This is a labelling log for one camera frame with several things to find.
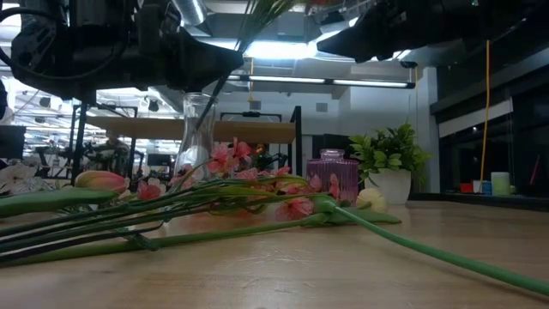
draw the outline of black cable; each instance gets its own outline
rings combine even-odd
[[[75,76],[46,76],[40,73],[36,73],[18,64],[17,62],[13,61],[1,48],[0,48],[0,60],[4,61],[12,69],[16,67],[18,70],[22,70],[23,72],[29,74],[30,76],[33,76],[35,78],[46,79],[50,81],[68,82],[68,81],[82,80],[94,74],[97,74],[100,71],[104,70],[109,65],[111,65],[114,61],[118,60],[126,50],[126,46],[128,44],[128,38],[129,38],[128,29],[126,28],[126,23],[128,22],[128,15],[129,15],[129,12],[128,12],[129,2],[130,0],[124,0],[124,8],[123,8],[124,14],[122,18],[123,19],[122,26],[124,30],[123,30],[122,42],[119,44],[119,48],[115,53],[113,53],[110,57],[108,57],[102,65],[100,65],[99,67],[93,70],[90,70],[86,73],[82,73],[80,75],[75,75]],[[2,12],[0,12],[0,23],[10,16],[23,15],[23,14],[36,15],[36,16],[41,16],[41,17],[55,20],[53,16],[47,14],[46,12],[38,11],[36,9],[10,8],[10,9],[2,10]]]

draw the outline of wooden desk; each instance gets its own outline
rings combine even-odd
[[[393,207],[387,229],[549,280],[549,214],[445,202]],[[547,308],[362,227],[267,233],[0,270],[2,308]]]

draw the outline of ventilation duct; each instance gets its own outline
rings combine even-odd
[[[181,20],[185,26],[198,26],[208,16],[206,6],[202,0],[172,0],[181,13]]]

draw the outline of red object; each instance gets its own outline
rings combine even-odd
[[[473,193],[473,184],[460,184],[460,191],[462,193]]]

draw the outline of potted plant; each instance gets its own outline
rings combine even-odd
[[[369,137],[351,136],[356,158],[361,160],[360,177],[365,187],[379,187],[391,204],[404,204],[410,194],[412,174],[423,181],[423,170],[429,154],[415,142],[412,125],[376,130]]]

